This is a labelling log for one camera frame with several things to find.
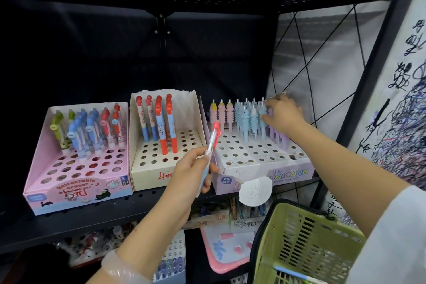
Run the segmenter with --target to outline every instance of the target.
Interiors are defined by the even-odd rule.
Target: white shirt
[[[426,283],[426,192],[410,186],[391,202],[346,283]]]

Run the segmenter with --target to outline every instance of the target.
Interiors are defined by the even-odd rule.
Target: forearm
[[[289,134],[330,192],[369,236],[391,201],[409,184],[306,124]]]
[[[170,205],[160,199],[145,218],[129,234],[116,253],[131,269],[152,279],[164,252],[178,232],[179,215],[166,213]],[[115,280],[100,269],[88,284],[115,284]]]

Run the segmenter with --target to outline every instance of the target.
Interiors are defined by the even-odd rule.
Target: lower shelf
[[[138,191],[127,197],[37,217],[28,207],[18,219],[14,218],[15,221],[0,230],[0,254],[141,220],[160,199],[164,189],[165,187]],[[230,196],[232,194],[216,196],[211,187],[210,191],[201,194],[194,204]],[[21,202],[21,199],[24,200],[21,197],[17,198],[17,201]]]

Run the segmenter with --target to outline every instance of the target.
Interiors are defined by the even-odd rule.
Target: shopping basket
[[[357,229],[333,215],[277,200],[259,227],[250,255],[250,284],[299,284],[278,265],[330,283],[344,283],[365,243]]]

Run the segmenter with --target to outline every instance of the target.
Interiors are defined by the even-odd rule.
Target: white pen holder box
[[[205,137],[210,137],[209,124],[200,102],[200,112]],[[305,152],[291,140],[283,150],[268,136],[255,142],[245,142],[235,127],[225,129],[216,145],[211,161],[219,167],[219,173],[212,173],[212,184],[217,195],[239,192],[241,184],[267,176],[272,185],[312,179],[314,167]]]
[[[68,111],[84,109],[88,114],[96,108],[99,114],[107,107],[110,116],[115,103],[88,103],[50,107],[44,120],[37,148],[24,187],[24,197],[35,215],[124,197],[133,193],[129,180],[128,103],[118,103],[124,129],[124,146],[117,139],[97,153],[91,148],[87,157],[78,157],[75,148],[62,151],[59,140],[50,129],[56,110],[64,115],[63,127],[68,131]]]
[[[172,95],[173,118],[175,122],[178,152],[173,153],[170,126],[166,111],[167,94]],[[136,97],[142,97],[146,126],[150,140],[145,141],[142,133]],[[163,155],[160,140],[154,141],[146,97],[152,96],[152,109],[157,96],[162,97],[162,116],[167,129],[168,153]],[[156,123],[156,112],[153,110]],[[132,93],[130,100],[130,175],[135,191],[158,188],[168,184],[175,165],[190,149],[206,146],[205,133],[201,122],[199,103],[195,91],[155,90]]]

